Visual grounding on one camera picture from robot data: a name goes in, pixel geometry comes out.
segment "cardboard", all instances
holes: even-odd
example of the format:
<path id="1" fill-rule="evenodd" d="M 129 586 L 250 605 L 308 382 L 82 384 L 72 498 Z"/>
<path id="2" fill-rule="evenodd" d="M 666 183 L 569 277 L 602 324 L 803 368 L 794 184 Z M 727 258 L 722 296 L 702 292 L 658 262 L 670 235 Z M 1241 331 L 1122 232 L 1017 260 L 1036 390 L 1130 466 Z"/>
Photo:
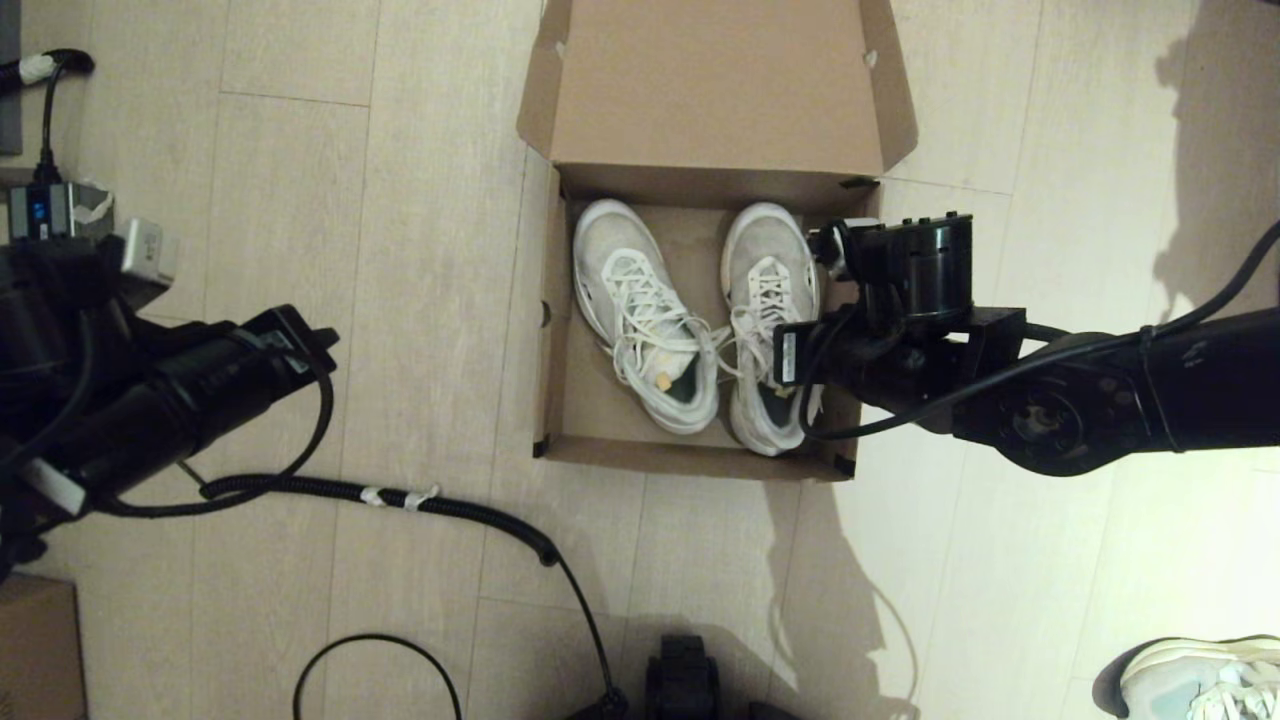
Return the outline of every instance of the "cardboard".
<path id="1" fill-rule="evenodd" d="M 864 215 L 874 178 L 915 146 L 888 0 L 548 0 L 517 129 L 559 183 L 548 199 L 534 454 L 650 473 L 849 478 L 852 442 L 806 442 L 782 459 L 739 446 L 727 383 L 701 433 L 655 425 L 576 306 L 571 238 L 589 201 L 630 204 L 684 302 L 726 325 L 717 278 L 737 211 L 769 200 L 810 224 Z M 823 405 L 828 421 L 859 416 L 832 388 Z"/>
<path id="2" fill-rule="evenodd" d="M 84 716 L 76 588 L 13 575 L 0 584 L 0 717 Z"/>

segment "black cable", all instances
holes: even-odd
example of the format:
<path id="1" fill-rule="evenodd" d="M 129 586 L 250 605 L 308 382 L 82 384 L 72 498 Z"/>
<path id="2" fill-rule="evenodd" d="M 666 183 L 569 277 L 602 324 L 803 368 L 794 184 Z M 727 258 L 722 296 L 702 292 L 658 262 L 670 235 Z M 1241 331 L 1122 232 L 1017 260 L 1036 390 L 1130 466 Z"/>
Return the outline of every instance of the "black cable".
<path id="1" fill-rule="evenodd" d="M 261 475 L 233 475 L 230 478 L 221 478 L 212 480 L 201 488 L 200 493 L 207 498 L 216 498 L 228 493 L 243 492 L 244 488 L 252 487 L 252 483 L 260 477 Z M 591 606 L 588 603 L 586 596 L 582 593 L 582 588 L 577 584 L 577 578 L 573 577 L 573 571 L 570 569 L 568 562 L 564 561 L 564 557 L 556 547 L 556 543 L 538 528 L 530 525 L 520 518 L 503 512 L 502 510 L 495 510 L 493 507 L 486 507 L 484 505 L 463 500 L 452 500 L 447 497 L 431 497 L 425 500 L 413 498 L 408 492 L 402 489 L 370 488 L 369 486 L 361 486 L 344 480 L 293 477 L 282 480 L 279 484 L 273 487 L 271 491 L 291 495 L 308 495 L 312 497 L 326 497 L 332 500 L 346 500 L 348 502 L 361 502 L 365 505 L 380 502 L 387 507 L 416 509 L 419 512 L 444 515 L 448 518 L 458 518 L 472 523 L 480 523 L 525 543 L 538 553 L 538 560 L 544 566 L 552 568 L 554 565 L 559 565 L 561 570 L 564 571 L 564 578 L 568 579 L 570 587 L 573 588 L 573 596 L 577 597 L 579 607 L 582 609 L 582 615 L 586 616 L 586 624 L 591 632 L 591 642 L 595 644 L 595 655 L 600 662 L 600 673 L 604 676 L 605 694 L 621 696 L 617 687 L 613 684 L 613 673 L 609 670 L 609 659 L 604 652 L 604 641 L 600 638 L 600 629 L 595 624 L 595 615 L 591 612 Z M 371 491 L 376 495 L 376 501 L 374 497 L 369 496 Z"/>
<path id="2" fill-rule="evenodd" d="M 49 85 L 45 86 L 45 118 L 41 128 L 40 164 L 36 165 L 33 181 L 38 184 L 55 184 L 63 182 L 58 164 L 54 161 L 54 143 L 51 140 L 54 127 L 54 92 L 58 90 L 58 81 L 67 69 L 68 59 L 58 60 L 54 73 L 49 76 Z"/>
<path id="3" fill-rule="evenodd" d="M 586 624 L 591 629 L 591 642 L 595 643 L 595 656 L 600 660 L 600 673 L 604 674 L 604 689 L 607 693 L 612 693 L 614 691 L 613 673 L 609 671 L 609 659 L 604 653 L 600 629 L 595 626 L 595 615 L 591 612 L 591 606 L 586 603 L 582 588 L 577 585 L 577 578 L 573 577 L 573 571 L 568 569 L 568 562 L 564 562 L 563 557 L 561 557 L 561 570 L 564 570 L 564 577 L 568 579 L 570 587 L 573 588 L 573 594 L 577 596 L 577 605 L 582 609 L 582 615 L 586 615 Z"/>
<path id="4" fill-rule="evenodd" d="M 1245 258 L 1244 264 L 1240 265 L 1240 269 L 1235 273 L 1231 281 L 1217 295 L 1210 299 L 1208 302 L 1201 305 L 1199 307 L 1192 310 L 1190 313 L 1183 315 L 1181 318 L 1170 320 L 1164 325 L 1157 325 L 1152 328 L 1151 331 L 1148 331 L 1151 333 L 1151 337 L 1179 333 L 1181 331 L 1185 331 L 1187 328 L 1196 325 L 1197 323 L 1203 322 L 1204 319 L 1212 316 L 1215 313 L 1225 307 L 1233 299 L 1235 299 L 1236 295 L 1240 293 L 1242 290 L 1244 290 L 1244 286 L 1248 284 L 1249 278 L 1253 277 L 1253 273 L 1258 269 L 1258 265 L 1262 264 L 1262 260 L 1266 258 L 1267 252 L 1271 250 L 1271 247 L 1276 243 L 1277 240 L 1280 240 L 1280 222 L 1271 225 L 1271 228 L 1267 232 L 1265 232 L 1261 238 L 1258 238 L 1258 242 L 1253 246 L 1253 250 L 1249 252 L 1248 258 Z M 846 315 L 844 319 L 840 320 L 840 323 L 837 323 L 836 329 L 831 332 L 831 334 L 824 340 L 824 342 L 819 347 L 818 355 L 815 355 L 813 361 L 809 363 L 809 368 L 805 372 L 804 392 L 801 393 L 800 407 L 809 406 L 809 400 L 810 396 L 813 395 L 814 379 L 817 377 L 817 368 L 820 364 L 822 357 L 826 355 L 832 338 L 835 338 L 835 336 L 838 334 L 840 328 L 844 327 L 844 323 L 847 322 L 849 316 L 851 316 L 851 314 Z M 804 430 L 806 436 L 823 441 L 850 439 L 850 438 L 867 437 L 870 434 L 882 433 L 884 430 L 900 428 L 902 425 L 928 418 L 929 415 L 945 410 L 951 405 L 955 405 L 956 402 L 968 400 L 975 395 L 991 389 L 992 387 L 1000 383 L 1007 382 L 1012 378 L 1016 378 L 1032 370 L 1043 368 L 1046 365 L 1061 363 L 1064 360 L 1070 360 L 1073 357 L 1079 357 L 1082 355 L 1110 352 L 1112 350 L 1119 350 L 1121 347 L 1137 345 L 1142 342 L 1142 338 L 1143 338 L 1142 332 L 1134 332 L 1116 337 L 1094 340 L 1071 347 L 1064 347 L 1061 350 L 1053 350 L 1050 352 L 1039 352 L 1036 355 L 1030 355 L 1002 370 L 997 370 L 965 387 L 938 396 L 923 405 L 918 405 L 916 407 L 913 407 L 906 413 L 901 413 L 899 415 L 893 415 L 892 418 L 886 418 L 883 420 L 878 420 L 868 425 L 858 425 L 842 430 L 818 432 L 809 423 L 808 413 L 800 413 L 800 428 Z"/>
<path id="5" fill-rule="evenodd" d="M 188 478 L 196 480 L 197 486 L 205 487 L 205 486 L 209 484 L 209 480 L 206 480 L 204 477 L 201 477 L 201 474 L 197 473 L 195 468 L 192 468 L 191 465 L 188 465 L 186 460 L 179 460 L 179 461 L 175 462 L 175 465 L 178 465 L 178 469 L 182 470 L 183 473 L 186 473 Z"/>
<path id="6" fill-rule="evenodd" d="M 298 675 L 297 684 L 293 685 L 293 720 L 302 720 L 302 689 L 307 684 L 307 675 L 311 674 L 311 670 L 316 666 L 316 664 L 320 662 L 320 660 L 325 655 L 329 655 L 329 652 L 333 650 L 337 650 L 344 644 L 364 642 L 364 641 L 385 642 L 385 643 L 398 644 L 401 647 L 407 647 L 408 650 L 412 650 L 420 657 L 430 662 L 435 667 L 435 670 L 440 674 L 440 678 L 444 679 L 444 687 L 449 689 L 449 700 L 453 702 L 454 720 L 462 720 L 462 703 L 458 702 L 458 689 L 453 687 L 453 678 L 449 678 L 449 673 L 448 670 L 444 669 L 444 665 L 440 665 L 440 661 L 436 660 L 434 655 L 431 655 L 422 647 L 416 646 L 403 638 L 397 638 L 396 635 L 384 635 L 380 633 L 365 633 L 360 635 L 351 635 L 347 638 L 342 638 L 340 641 L 334 641 L 326 644 L 324 650 L 315 653 L 307 662 L 307 666 L 302 669 L 302 674 Z"/>
<path id="7" fill-rule="evenodd" d="M 227 497 L 218 497 L 212 500 L 205 500 L 204 502 L 187 502 L 179 505 L 156 505 L 156 506 L 137 506 L 124 502 L 119 497 L 114 496 L 96 496 L 92 498 L 93 507 L 108 515 L 115 515 L 119 518 L 188 518 L 192 515 L 207 515 L 210 512 L 218 512 L 220 510 L 228 510 L 238 505 L 244 505 L 262 497 L 264 495 L 276 489 L 280 483 L 292 478 L 303 465 L 311 460 L 315 455 L 320 442 L 324 439 L 326 432 L 329 432 L 329 423 L 333 420 L 333 406 L 334 406 L 334 391 L 333 379 L 329 377 L 329 370 L 325 369 L 324 364 L 308 355 L 300 352 L 293 352 L 289 350 L 271 350 L 266 352 L 269 361 L 280 361 L 282 359 L 293 360 L 296 363 L 302 363 L 311 368 L 311 372 L 316 375 L 316 386 L 320 388 L 320 414 L 316 416 L 315 429 L 311 432 L 311 439 L 302 452 L 289 462 L 289 465 L 274 475 L 268 474 L 253 474 L 253 475 L 232 475 L 232 478 L 248 478 L 247 486 L 242 487 L 239 492 L 234 495 L 228 495 Z M 198 478 L 200 475 L 195 470 L 189 470 L 188 474 Z"/>
<path id="8" fill-rule="evenodd" d="M 32 436 L 22 447 L 14 450 L 0 462 L 0 480 L 13 477 L 28 462 L 40 457 L 42 452 L 56 442 L 67 425 L 79 418 L 81 413 L 93 397 L 93 379 L 97 372 L 97 333 L 93 331 L 93 315 L 90 310 L 81 310 L 77 314 L 77 327 L 81 341 L 81 368 L 76 387 L 63 409 L 38 433 Z"/>
<path id="9" fill-rule="evenodd" d="M 54 127 L 54 92 L 58 91 L 58 81 L 63 77 L 63 70 L 67 69 L 67 60 L 59 60 L 54 65 L 54 73 L 49 76 L 49 85 L 45 86 L 45 119 L 41 128 L 40 136 L 40 149 L 52 151 L 52 127 Z"/>

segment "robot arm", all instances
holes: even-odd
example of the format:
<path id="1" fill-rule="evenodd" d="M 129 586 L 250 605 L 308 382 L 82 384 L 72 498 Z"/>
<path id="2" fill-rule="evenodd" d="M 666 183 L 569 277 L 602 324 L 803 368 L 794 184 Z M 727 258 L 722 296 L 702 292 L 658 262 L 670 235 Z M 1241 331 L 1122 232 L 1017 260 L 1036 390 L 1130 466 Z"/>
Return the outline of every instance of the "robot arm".
<path id="1" fill-rule="evenodd" d="M 337 368 L 338 334 L 288 305 L 242 325 L 138 318 L 129 250 L 115 236 L 0 247 L 0 579 L 44 552 L 41 533 L 118 506 Z"/>
<path id="2" fill-rule="evenodd" d="M 975 307 L 969 215 L 895 228 L 831 223 L 810 247 L 860 296 L 818 323 L 777 328 L 776 379 L 806 395 L 841 386 L 899 414 L 887 427 L 915 421 L 1046 475 L 1079 475 L 1130 452 L 1280 445 L 1280 309 L 1204 322 L 1277 237 L 1280 224 L 1210 305 L 1114 337 L 1034 325 L 1023 309 Z M 1020 357 L 1025 340 L 1047 345 Z M 832 439 L 887 427 L 809 432 Z"/>

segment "box flap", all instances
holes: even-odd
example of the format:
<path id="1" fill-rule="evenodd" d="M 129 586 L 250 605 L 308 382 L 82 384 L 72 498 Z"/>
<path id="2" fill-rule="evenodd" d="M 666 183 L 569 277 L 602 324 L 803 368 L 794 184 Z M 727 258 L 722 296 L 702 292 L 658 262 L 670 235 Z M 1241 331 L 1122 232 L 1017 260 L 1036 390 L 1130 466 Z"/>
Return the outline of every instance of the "box flap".
<path id="1" fill-rule="evenodd" d="M 559 164 L 886 169 L 854 0 L 593 0 L 572 26 L 554 115 L 526 108 L 521 131 L 544 146 L 549 117 Z M 554 61 L 539 61 L 545 86 Z"/>
<path id="2" fill-rule="evenodd" d="M 881 158 L 884 169 L 896 165 L 919 142 L 911 86 L 906 79 L 902 42 L 893 22 L 891 0 L 861 0 L 863 36 L 867 60 L 872 72 L 876 96 L 876 119 L 879 127 Z"/>
<path id="3" fill-rule="evenodd" d="M 568 40 L 571 0 L 547 0 L 543 23 L 529 56 L 525 96 L 520 102 L 516 131 L 543 158 L 550 158 L 552 135 L 556 128 L 556 106 L 559 102 L 561 70 L 564 67 L 564 42 Z"/>

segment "white sticker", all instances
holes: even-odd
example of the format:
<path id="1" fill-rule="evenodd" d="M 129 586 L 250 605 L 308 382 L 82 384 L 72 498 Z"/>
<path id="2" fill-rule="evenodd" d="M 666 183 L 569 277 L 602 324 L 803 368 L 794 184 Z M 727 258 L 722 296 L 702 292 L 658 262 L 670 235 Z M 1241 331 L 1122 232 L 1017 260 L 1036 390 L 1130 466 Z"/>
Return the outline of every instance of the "white sticker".
<path id="1" fill-rule="evenodd" d="M 782 336 L 782 382 L 796 382 L 796 333 Z"/>

